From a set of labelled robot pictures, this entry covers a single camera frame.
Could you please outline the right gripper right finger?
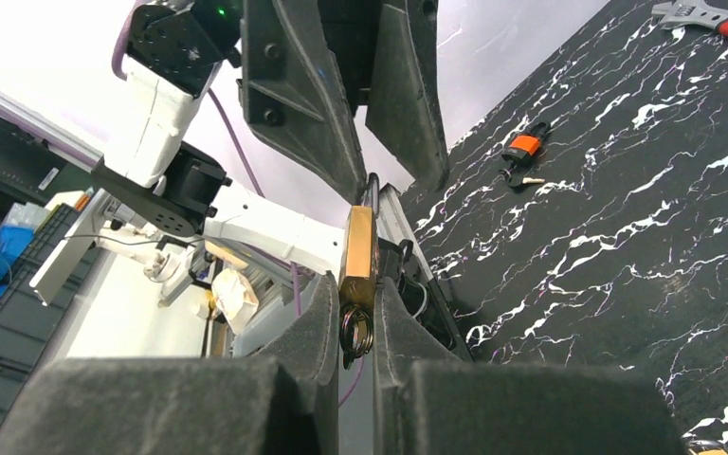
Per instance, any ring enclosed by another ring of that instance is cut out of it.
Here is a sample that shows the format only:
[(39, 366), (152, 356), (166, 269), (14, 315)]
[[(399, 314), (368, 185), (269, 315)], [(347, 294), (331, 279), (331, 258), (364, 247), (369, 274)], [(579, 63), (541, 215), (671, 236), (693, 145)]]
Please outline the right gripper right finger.
[(412, 318), (393, 280), (374, 305), (378, 454), (682, 454), (654, 387), (608, 368), (461, 360)]

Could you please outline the orange black padlock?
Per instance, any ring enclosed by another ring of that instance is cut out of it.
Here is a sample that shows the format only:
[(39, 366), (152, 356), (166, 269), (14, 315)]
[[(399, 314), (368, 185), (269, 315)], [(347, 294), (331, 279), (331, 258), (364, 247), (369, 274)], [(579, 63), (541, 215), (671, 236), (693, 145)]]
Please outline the orange black padlock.
[(500, 152), (505, 163), (502, 170), (507, 186), (513, 191), (522, 191), (532, 185), (545, 182), (543, 178), (527, 175), (535, 165), (537, 156), (544, 149), (544, 144), (551, 132), (551, 124), (539, 122), (516, 136), (511, 143)]

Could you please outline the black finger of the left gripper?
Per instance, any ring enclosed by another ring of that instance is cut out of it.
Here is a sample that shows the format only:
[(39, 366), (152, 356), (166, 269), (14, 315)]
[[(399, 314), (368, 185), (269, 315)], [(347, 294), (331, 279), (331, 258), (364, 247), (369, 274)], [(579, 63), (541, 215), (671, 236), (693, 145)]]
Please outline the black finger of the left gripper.
[(253, 135), (350, 204), (367, 173), (336, 56), (315, 1), (245, 1), (244, 117)]

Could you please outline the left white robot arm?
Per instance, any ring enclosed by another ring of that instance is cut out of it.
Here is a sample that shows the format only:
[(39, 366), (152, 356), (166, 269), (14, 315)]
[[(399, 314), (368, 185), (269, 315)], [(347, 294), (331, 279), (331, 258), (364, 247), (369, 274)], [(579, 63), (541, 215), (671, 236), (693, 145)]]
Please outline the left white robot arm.
[(92, 174), (177, 237), (237, 241), (319, 273), (338, 271), (352, 233), (233, 182), (184, 141), (223, 64), (241, 70), (253, 135), (350, 204), (370, 187), (354, 117), (428, 191), (450, 172), (437, 83), (434, 1), (147, 1), (121, 54), (135, 67), (127, 127)]

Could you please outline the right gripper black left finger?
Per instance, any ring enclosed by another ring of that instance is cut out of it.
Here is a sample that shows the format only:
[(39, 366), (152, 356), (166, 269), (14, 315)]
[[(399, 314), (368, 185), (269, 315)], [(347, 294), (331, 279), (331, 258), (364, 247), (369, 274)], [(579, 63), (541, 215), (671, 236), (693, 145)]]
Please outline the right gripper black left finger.
[(0, 454), (335, 454), (339, 297), (241, 358), (70, 358), (34, 375)]

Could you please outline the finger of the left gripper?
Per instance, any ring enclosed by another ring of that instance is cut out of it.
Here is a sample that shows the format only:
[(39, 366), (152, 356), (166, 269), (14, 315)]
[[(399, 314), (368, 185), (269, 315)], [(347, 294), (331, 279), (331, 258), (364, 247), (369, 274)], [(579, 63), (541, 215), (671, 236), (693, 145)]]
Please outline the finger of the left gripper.
[(426, 191), (447, 183), (438, 94), (436, 1), (385, 1), (373, 60), (366, 126)]

